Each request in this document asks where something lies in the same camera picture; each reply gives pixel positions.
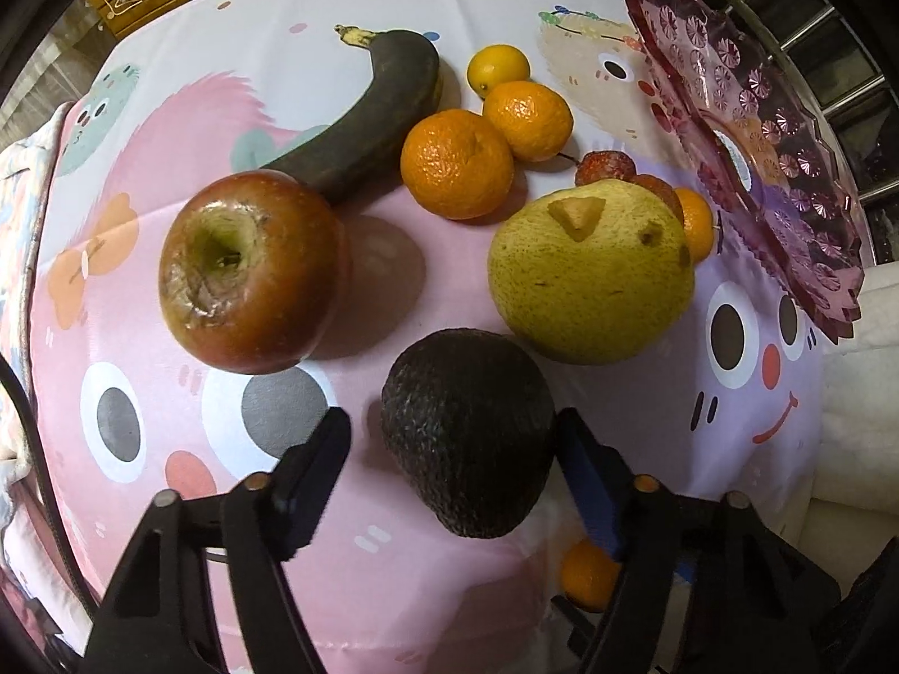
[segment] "transparent pink plate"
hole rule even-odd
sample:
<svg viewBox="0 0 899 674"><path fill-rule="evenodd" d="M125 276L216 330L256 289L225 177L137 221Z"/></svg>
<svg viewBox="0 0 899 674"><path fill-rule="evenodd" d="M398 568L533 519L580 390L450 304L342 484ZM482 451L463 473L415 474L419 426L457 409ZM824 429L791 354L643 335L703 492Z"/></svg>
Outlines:
<svg viewBox="0 0 899 674"><path fill-rule="evenodd" d="M861 316L833 152L761 46L700 0L625 0L671 128L743 243L831 341Z"/></svg>

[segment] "table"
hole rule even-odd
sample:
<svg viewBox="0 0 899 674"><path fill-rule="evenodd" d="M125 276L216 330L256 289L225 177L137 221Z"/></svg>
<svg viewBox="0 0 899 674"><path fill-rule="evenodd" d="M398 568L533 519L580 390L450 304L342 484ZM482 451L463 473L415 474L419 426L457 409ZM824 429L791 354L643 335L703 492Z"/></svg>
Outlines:
<svg viewBox="0 0 899 674"><path fill-rule="evenodd" d="M624 149L641 171L700 188L656 121L623 0L196 0L160 17L118 46L73 108L49 198L31 343L67 530L102 590L156 490L226 490L303 439L285 427L308 432L338 404L353 450L315 542L287 565L325 666L547 671L565 663L547 596L582 534L560 475L511 535L456 538L399 476L376 420L388 369L412 342L445 327L508 331L487 293L496 216L442 220L396 182L343 206L349 301L316 353L280 375L199 364L159 312L159 252L184 201L316 134L366 87L369 59L340 43L338 23L424 33L442 56L443 107L475 111L467 61L486 44L514 44L574 110L567 153ZM506 214L573 179L563 159L519 168ZM88 242L118 224L88 257ZM576 406L636 471L678 493L745 490L783 531L821 422L823 338L792 307L725 226L688 312L639 357L538 362L557 406ZM229 664L240 667L222 566L211 575Z"/></svg>

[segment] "cartoon red nose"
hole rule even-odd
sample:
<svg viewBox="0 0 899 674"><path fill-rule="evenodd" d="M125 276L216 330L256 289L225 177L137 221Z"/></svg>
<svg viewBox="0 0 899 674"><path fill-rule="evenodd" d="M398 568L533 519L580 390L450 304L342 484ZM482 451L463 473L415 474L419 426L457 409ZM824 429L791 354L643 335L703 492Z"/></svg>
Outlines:
<svg viewBox="0 0 899 674"><path fill-rule="evenodd" d="M761 356L761 382L769 390L774 390L778 386L780 379L780 352L770 344L765 348L764 354Z"/></svg>
<svg viewBox="0 0 899 674"><path fill-rule="evenodd" d="M183 499L211 497L219 493L210 470L190 451L175 451L165 460L165 482Z"/></svg>

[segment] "banana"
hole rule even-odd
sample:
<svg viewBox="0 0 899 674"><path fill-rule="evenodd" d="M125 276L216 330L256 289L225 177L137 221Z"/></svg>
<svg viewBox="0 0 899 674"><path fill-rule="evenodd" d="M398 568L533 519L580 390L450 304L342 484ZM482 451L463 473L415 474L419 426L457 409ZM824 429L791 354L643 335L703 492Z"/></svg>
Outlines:
<svg viewBox="0 0 899 674"><path fill-rule="evenodd" d="M262 166L288 174L330 204L345 200L371 177L398 169L406 134L437 110L442 91L437 50L423 35L343 25L334 30L346 44L369 51L369 87L324 132Z"/></svg>

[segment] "red apple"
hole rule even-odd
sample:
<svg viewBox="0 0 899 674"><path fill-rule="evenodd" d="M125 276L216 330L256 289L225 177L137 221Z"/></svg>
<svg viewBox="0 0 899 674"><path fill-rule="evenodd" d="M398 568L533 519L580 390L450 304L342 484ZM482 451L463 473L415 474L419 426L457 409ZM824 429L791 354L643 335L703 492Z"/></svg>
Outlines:
<svg viewBox="0 0 899 674"><path fill-rule="evenodd" d="M263 375L315 348L348 274L343 225L318 193L280 172L241 172L201 190L174 219L159 303L196 359Z"/></svg>

